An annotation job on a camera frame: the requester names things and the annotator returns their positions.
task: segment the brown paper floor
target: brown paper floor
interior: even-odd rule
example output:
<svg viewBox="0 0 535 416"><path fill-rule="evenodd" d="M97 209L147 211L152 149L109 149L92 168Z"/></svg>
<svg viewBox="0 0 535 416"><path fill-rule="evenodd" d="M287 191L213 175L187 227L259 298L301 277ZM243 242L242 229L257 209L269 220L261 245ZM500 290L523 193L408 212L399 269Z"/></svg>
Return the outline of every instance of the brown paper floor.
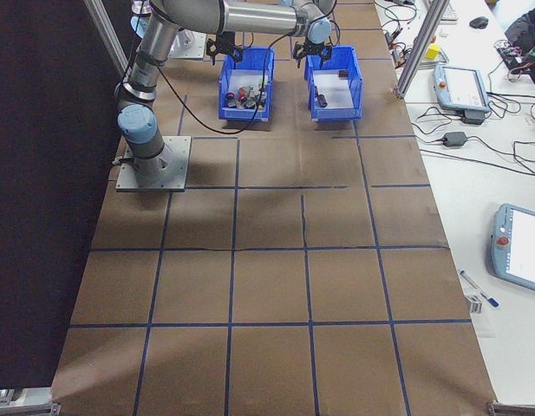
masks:
<svg viewBox="0 0 535 416"><path fill-rule="evenodd" d="M339 4L363 118L315 123L293 40L273 109L194 136L182 194L118 194L115 170L57 376L66 415L482 415L494 397L369 1ZM272 36L256 35L256 44ZM221 64L169 62L216 127Z"/></svg>

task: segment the touchscreen display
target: touchscreen display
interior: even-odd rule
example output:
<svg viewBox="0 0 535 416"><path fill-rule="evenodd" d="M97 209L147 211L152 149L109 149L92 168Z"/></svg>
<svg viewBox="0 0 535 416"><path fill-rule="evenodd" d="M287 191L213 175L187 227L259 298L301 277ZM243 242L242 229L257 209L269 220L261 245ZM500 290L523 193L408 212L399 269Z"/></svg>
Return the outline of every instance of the touchscreen display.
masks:
<svg viewBox="0 0 535 416"><path fill-rule="evenodd" d="M479 80L475 71L444 67L444 73L447 79L450 102L462 106L485 106L481 98Z"/></svg>
<svg viewBox="0 0 535 416"><path fill-rule="evenodd" d="M510 262L506 272L535 282L535 216L512 210Z"/></svg>

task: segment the yellow object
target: yellow object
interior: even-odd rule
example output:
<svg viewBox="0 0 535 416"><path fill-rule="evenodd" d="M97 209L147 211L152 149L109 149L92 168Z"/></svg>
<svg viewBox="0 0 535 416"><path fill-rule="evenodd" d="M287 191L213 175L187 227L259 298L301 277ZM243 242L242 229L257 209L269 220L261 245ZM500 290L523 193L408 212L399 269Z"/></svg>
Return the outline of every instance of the yellow object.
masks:
<svg viewBox="0 0 535 416"><path fill-rule="evenodd" d="M431 43L429 45L429 49L427 49L427 52L425 54L425 57L427 59L430 59L431 61L434 60L439 55L440 46L436 43Z"/></svg>

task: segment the robotic arm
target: robotic arm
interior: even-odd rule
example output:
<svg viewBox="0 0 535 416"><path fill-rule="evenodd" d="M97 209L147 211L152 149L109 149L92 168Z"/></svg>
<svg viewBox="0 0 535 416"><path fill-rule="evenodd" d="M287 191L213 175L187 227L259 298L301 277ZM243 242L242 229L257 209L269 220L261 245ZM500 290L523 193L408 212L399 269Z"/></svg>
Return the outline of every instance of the robotic arm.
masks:
<svg viewBox="0 0 535 416"><path fill-rule="evenodd" d="M330 35L330 23L325 15L333 10L335 1L279 0L279 5L273 5L236 0L150 0L152 15L146 34L129 77L117 91L118 124L134 157L139 188L173 189L165 183L177 154L163 140L151 107L158 67L165 63L181 28L217 35L248 31L305 36L304 44L294 48L295 59L323 55L326 60L330 49L327 53L324 42Z"/></svg>

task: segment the dark wall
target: dark wall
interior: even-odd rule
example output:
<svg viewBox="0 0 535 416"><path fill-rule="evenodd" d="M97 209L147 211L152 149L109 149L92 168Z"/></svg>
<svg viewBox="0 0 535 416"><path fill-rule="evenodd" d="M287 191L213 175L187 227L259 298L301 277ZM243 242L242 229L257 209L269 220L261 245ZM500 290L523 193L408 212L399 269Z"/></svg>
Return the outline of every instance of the dark wall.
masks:
<svg viewBox="0 0 535 416"><path fill-rule="evenodd" d="M108 11L127 22L130 2ZM0 388L53 380L118 144L118 81L83 1L0 2Z"/></svg>

